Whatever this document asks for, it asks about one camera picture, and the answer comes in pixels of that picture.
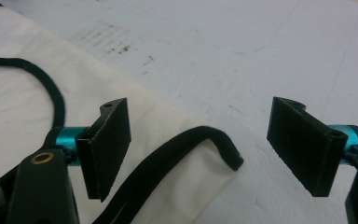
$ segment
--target white cloth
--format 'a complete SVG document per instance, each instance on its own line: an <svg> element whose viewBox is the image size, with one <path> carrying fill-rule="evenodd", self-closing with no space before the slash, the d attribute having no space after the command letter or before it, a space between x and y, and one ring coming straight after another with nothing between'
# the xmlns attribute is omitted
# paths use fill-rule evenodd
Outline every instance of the white cloth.
<svg viewBox="0 0 358 224"><path fill-rule="evenodd" d="M47 72L66 102L66 126L90 126L99 106L127 97L132 141L104 203L89 200L80 167L71 167L81 223L91 223L136 165L154 149L200 122L33 21L0 7L0 57L17 57ZM20 69L0 67L0 176L41 147L52 120L43 87ZM205 142L158 185L133 223L191 223L234 172Z"/></svg>

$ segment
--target stain on surface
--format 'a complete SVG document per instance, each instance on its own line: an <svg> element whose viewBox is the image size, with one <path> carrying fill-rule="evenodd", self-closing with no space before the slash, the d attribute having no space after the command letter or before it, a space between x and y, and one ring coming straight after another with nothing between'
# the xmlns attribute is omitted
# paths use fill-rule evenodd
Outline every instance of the stain on surface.
<svg viewBox="0 0 358 224"><path fill-rule="evenodd" d="M144 63L144 66L154 61L154 58L151 55L147 56L147 58L148 58L148 61Z"/></svg>
<svg viewBox="0 0 358 224"><path fill-rule="evenodd" d="M240 111L238 108L234 107L233 105L228 105L228 107L230 107L230 108L233 109L234 111L237 111L238 113L244 115L242 111Z"/></svg>
<svg viewBox="0 0 358 224"><path fill-rule="evenodd" d="M99 21L95 27L83 30L72 39L82 46L97 49L105 54L122 54L130 49L132 42L128 39L130 30L107 21Z"/></svg>

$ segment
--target black cable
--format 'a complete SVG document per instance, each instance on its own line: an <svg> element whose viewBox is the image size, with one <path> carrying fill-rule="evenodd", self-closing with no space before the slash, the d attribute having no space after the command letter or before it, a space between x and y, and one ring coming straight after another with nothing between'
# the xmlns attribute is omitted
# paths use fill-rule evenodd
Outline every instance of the black cable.
<svg viewBox="0 0 358 224"><path fill-rule="evenodd" d="M64 125L65 102L63 100L60 90L47 73L45 73L42 69L40 69L33 63L30 63L20 58L0 58L0 66L20 68L36 77L48 92L48 95L54 105L52 128L61 127ZM16 173L17 166L4 174L2 177L0 177L0 187L2 188L8 201L11 198L11 193L16 179ZM6 214L4 212L0 211L0 216L5 215Z"/></svg>
<svg viewBox="0 0 358 224"><path fill-rule="evenodd" d="M94 224L130 223L162 178L200 142L211 139L222 159L234 171L243 158L230 138L211 127L197 127L183 132L144 159L125 180Z"/></svg>
<svg viewBox="0 0 358 224"><path fill-rule="evenodd" d="M48 74L45 73L45 71L33 63L20 58L0 58L0 66L17 67L36 77L42 83L43 87L48 92L52 103L54 104L54 119L52 128L63 126L65 123L65 102L60 90Z"/></svg>

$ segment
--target white surface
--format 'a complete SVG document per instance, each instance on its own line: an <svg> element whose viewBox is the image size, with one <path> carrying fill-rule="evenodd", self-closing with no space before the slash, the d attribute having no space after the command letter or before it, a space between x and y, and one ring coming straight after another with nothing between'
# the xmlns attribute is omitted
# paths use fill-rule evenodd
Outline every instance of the white surface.
<svg viewBox="0 0 358 224"><path fill-rule="evenodd" d="M245 164L195 223L346 222L352 168L314 199L266 135L274 95L358 125L358 1L0 2L233 138Z"/></svg>

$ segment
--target brass screw hole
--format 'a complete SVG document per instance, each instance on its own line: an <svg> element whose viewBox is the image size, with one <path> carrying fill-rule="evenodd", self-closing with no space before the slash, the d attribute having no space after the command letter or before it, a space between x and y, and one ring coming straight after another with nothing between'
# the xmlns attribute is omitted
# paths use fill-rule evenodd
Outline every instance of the brass screw hole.
<svg viewBox="0 0 358 224"><path fill-rule="evenodd" d="M54 157L54 154L51 152L43 152L40 154L37 154L36 156L31 158L31 163L34 165L43 164L45 162L51 161Z"/></svg>

